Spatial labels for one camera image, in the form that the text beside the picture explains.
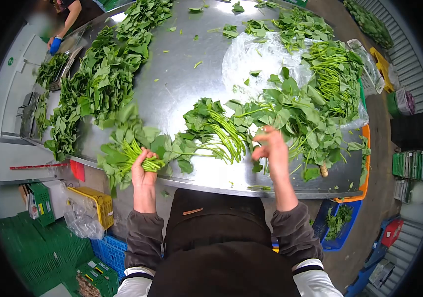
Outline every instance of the forearm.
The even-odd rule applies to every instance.
[[[278,211],[293,210],[299,204],[299,200],[295,195],[288,175],[275,178],[273,184],[276,209]]]
[[[141,213],[155,213],[155,187],[134,187],[134,210]]]
[[[157,213],[131,211],[127,220],[125,268],[147,267],[157,270],[162,260],[163,219]]]
[[[323,260],[320,240],[309,224],[307,205],[298,202],[291,211],[276,211],[271,225],[279,239],[279,254],[288,257],[292,265],[309,258]]]

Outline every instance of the crate label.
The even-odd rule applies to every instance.
[[[40,214],[44,214],[45,213],[43,211],[43,205],[41,203],[38,205],[38,208],[40,209]]]
[[[106,265],[102,264],[101,262],[99,262],[99,265],[100,265],[102,268],[104,268],[104,269],[106,269],[106,270],[109,270],[108,266],[106,266]]]

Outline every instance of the worker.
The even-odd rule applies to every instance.
[[[252,158],[268,158],[276,212],[272,250],[261,199],[177,189],[164,221],[155,208],[157,173],[144,172],[142,148],[132,166],[134,209],[127,221],[125,277],[115,297],[342,296],[323,271],[320,241],[308,208],[289,180],[288,148],[270,126]],[[161,243],[163,242],[163,259]]]
[[[102,15],[103,9],[93,0],[49,0],[60,17],[65,21],[60,25],[56,34],[47,43],[50,54],[53,56],[60,48],[60,43],[70,28],[76,30],[90,20]]]

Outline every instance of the left hand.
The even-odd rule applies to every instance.
[[[57,51],[58,51],[58,49],[60,48],[60,44],[61,44],[61,41],[62,41],[63,39],[61,39],[60,37],[55,37],[54,39],[53,39],[53,41],[52,41],[52,43],[51,43],[51,46],[50,46],[50,54],[53,56]]]
[[[155,156],[157,159],[159,156],[155,153],[141,147],[142,154],[140,154],[134,164],[132,165],[132,185],[134,186],[134,190],[147,188],[147,187],[154,187],[155,181],[157,180],[157,173],[156,172],[145,172],[142,168],[142,162],[146,158],[152,158]]]

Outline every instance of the stainless steel table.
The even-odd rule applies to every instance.
[[[291,7],[291,4],[278,1],[281,5]],[[232,10],[234,1],[230,3],[218,0],[207,0],[210,6],[203,13],[190,14],[188,7],[200,7],[201,0],[180,0],[173,5],[173,16],[161,26],[152,30],[153,39],[149,45],[149,61],[141,66],[134,77],[134,99],[137,101],[140,116],[145,125],[156,126],[166,134],[176,134],[186,130],[183,114],[193,108],[193,104],[202,97],[213,98],[222,103],[233,99],[233,93],[227,92],[221,79],[221,64],[223,56],[229,47],[230,39],[221,33],[208,33],[207,30],[223,27],[227,24],[238,26],[238,32],[244,31],[242,21],[250,19],[277,19],[277,9],[257,9],[255,2],[241,1],[245,9],[243,13],[235,14]],[[121,21],[121,13],[128,5],[110,11],[92,21],[90,28],[84,30],[77,46],[90,47],[97,33],[104,27],[104,20],[113,16],[107,22],[112,26]],[[177,27],[175,32],[169,32],[169,27]],[[194,65],[203,61],[196,69]],[[59,91],[50,93],[48,112],[53,113],[59,101]],[[92,124],[92,118],[86,117],[79,124],[80,138],[78,155],[73,160],[89,166],[96,166],[96,156],[100,146],[109,141],[110,129],[100,130]],[[346,142],[361,142],[358,134],[343,132]],[[45,132],[43,141],[49,139],[49,129]],[[29,139],[30,142],[42,146],[39,140]],[[301,178],[303,166],[291,176],[294,189],[300,199],[321,199],[334,197],[348,197],[360,195],[361,191],[350,192],[349,185],[359,183],[361,172],[361,151],[352,152],[347,156],[348,163],[339,162],[329,169],[329,176],[319,177],[304,182]],[[205,157],[192,157],[194,170],[191,174],[181,174],[178,164],[172,162],[172,177],[159,173],[161,181],[170,186],[188,188],[214,193],[226,193],[242,196],[269,196],[272,191],[250,190],[249,185],[272,186],[268,175],[252,173],[250,154],[241,163],[226,165],[222,160]],[[290,164],[290,171],[297,168],[302,159],[294,160]]]

